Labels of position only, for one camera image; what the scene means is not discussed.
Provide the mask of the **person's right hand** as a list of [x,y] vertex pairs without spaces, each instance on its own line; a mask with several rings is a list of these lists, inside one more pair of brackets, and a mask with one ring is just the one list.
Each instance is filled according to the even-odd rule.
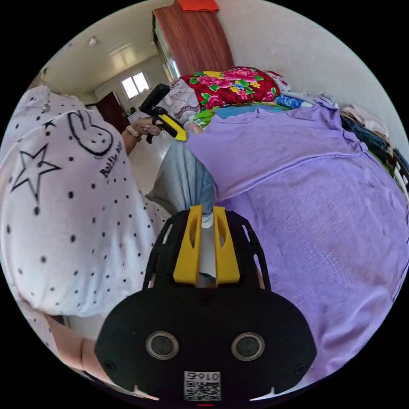
[[92,377],[113,386],[95,355],[95,341],[84,338],[82,341],[81,360],[83,370]]

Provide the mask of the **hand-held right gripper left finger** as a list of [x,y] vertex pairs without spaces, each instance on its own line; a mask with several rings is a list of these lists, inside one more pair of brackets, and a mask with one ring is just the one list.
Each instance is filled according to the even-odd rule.
[[198,285],[203,206],[190,207],[173,272],[176,284]]

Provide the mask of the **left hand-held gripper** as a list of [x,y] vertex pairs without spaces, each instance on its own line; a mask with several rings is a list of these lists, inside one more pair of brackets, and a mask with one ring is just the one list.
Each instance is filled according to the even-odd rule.
[[[178,141],[187,140],[186,130],[176,119],[168,115],[167,109],[163,107],[140,107],[140,112],[145,114],[145,117],[151,117],[154,125],[169,133],[174,139]],[[152,135],[140,136],[146,136],[147,142],[152,144]]]

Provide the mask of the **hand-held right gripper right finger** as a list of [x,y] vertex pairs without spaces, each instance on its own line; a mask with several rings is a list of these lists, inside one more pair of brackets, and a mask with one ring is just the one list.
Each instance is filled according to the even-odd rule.
[[213,223],[216,283],[237,284],[240,272],[225,208],[213,207]]

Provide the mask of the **person's left hand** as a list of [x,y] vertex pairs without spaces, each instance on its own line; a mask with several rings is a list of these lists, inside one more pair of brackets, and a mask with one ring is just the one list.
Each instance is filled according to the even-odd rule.
[[140,135],[158,136],[161,129],[153,124],[151,117],[138,118],[131,123],[131,127]]

